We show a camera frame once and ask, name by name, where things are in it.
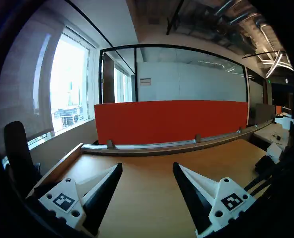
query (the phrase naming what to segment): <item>office chair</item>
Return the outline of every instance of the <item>office chair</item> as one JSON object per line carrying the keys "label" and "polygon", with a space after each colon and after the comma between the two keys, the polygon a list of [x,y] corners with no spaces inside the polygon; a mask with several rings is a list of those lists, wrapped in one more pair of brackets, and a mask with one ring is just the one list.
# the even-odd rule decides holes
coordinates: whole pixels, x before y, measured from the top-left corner
{"label": "office chair", "polygon": [[5,126],[4,141],[15,187],[21,196],[26,197],[40,180],[41,174],[40,163],[34,165],[32,162],[25,128],[20,121],[14,121]]}

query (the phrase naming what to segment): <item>window sill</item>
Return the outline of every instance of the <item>window sill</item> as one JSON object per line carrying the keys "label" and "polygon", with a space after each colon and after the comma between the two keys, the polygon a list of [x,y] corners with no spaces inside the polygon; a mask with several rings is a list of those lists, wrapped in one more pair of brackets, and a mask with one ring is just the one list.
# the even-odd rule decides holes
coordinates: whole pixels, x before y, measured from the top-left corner
{"label": "window sill", "polygon": [[75,127],[81,126],[81,125],[83,125],[83,124],[85,124],[85,123],[87,123],[87,122],[90,122],[90,121],[92,121],[92,120],[95,120],[95,118],[90,118],[90,119],[84,120],[84,121],[82,121],[81,123],[78,123],[78,124],[73,125],[73,126],[71,126],[71,127],[67,127],[67,128],[64,128],[64,129],[62,129],[62,130],[60,130],[60,131],[58,131],[58,132],[55,132],[55,133],[54,133],[55,136],[47,136],[47,137],[45,137],[45,138],[43,138],[43,139],[41,139],[41,140],[38,140],[38,141],[36,141],[35,143],[33,143],[33,144],[31,144],[31,145],[28,146],[28,147],[29,147],[29,150],[32,150],[32,149],[36,148],[37,146],[39,146],[39,145],[45,143],[46,141],[51,140],[52,138],[55,138],[55,137],[57,137],[57,136],[59,136],[59,135],[65,133],[65,132],[67,132],[67,131],[69,131],[69,130],[74,129]]}

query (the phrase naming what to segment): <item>wooden desk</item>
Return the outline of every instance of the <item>wooden desk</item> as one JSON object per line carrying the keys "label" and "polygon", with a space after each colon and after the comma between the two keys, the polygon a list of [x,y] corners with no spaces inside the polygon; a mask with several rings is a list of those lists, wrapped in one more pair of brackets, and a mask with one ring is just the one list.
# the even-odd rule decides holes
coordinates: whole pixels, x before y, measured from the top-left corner
{"label": "wooden desk", "polygon": [[245,187],[257,176],[254,165],[265,155],[265,151],[242,139],[194,152],[148,157],[86,155],[77,154],[78,150],[66,158],[74,157],[69,167],[65,164],[62,171],[58,165],[48,175],[57,173],[52,179],[70,177],[80,181],[123,163],[123,174],[99,229],[100,238],[195,238],[195,226],[172,172],[173,162],[215,181],[230,177]]}
{"label": "wooden desk", "polygon": [[[277,140],[273,135],[279,135],[280,140]],[[256,132],[254,135],[270,144],[276,143],[282,150],[288,145],[289,131],[282,128],[279,123],[272,123]]]}

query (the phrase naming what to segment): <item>window blind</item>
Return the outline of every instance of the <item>window blind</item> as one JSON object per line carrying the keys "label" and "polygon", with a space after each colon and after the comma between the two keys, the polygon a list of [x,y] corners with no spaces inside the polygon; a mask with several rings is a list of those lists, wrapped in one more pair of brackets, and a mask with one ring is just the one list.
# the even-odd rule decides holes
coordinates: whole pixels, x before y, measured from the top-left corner
{"label": "window blind", "polygon": [[4,127],[23,123],[27,141],[53,130],[50,75],[63,24],[39,9],[19,32],[0,75],[0,153],[5,156]]}

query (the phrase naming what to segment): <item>orange divider panel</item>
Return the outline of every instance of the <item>orange divider panel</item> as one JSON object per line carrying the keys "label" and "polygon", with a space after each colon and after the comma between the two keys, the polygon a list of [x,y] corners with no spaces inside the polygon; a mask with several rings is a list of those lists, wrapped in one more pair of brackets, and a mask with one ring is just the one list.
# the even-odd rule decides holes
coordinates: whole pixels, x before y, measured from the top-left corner
{"label": "orange divider panel", "polygon": [[281,106],[276,106],[276,114],[281,114]]}
{"label": "orange divider panel", "polygon": [[247,102],[150,101],[95,105],[100,144],[152,144],[192,140],[246,127]]}

